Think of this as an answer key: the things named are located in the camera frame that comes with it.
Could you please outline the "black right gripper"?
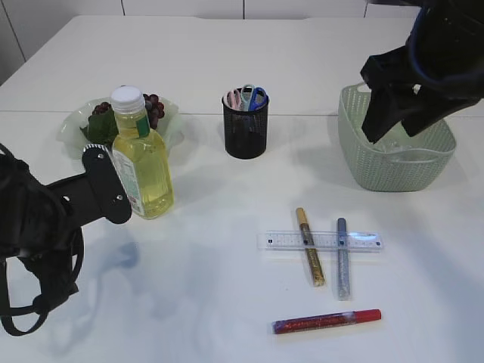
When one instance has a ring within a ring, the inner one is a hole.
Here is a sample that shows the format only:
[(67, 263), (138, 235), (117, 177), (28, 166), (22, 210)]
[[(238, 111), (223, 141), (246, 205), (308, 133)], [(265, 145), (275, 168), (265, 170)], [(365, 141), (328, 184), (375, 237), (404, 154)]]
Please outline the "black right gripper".
[(361, 69), (371, 90), (361, 129), (372, 144), (399, 122), (414, 137), (452, 113), (448, 104), (434, 104), (405, 117), (404, 104), (415, 105), (426, 95), (467, 107), (483, 99), (483, 3), (418, 5), (405, 44), (370, 56)]

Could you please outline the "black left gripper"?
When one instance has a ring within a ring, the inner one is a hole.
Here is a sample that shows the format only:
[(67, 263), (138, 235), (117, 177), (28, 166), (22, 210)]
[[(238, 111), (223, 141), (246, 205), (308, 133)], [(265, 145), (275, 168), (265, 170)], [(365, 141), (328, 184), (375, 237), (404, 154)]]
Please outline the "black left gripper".
[(1, 264), (19, 259), (41, 288), (31, 305), (13, 307), (3, 273), (2, 314), (47, 314), (79, 291), (82, 232), (69, 226), (65, 207), (25, 162), (1, 146)]

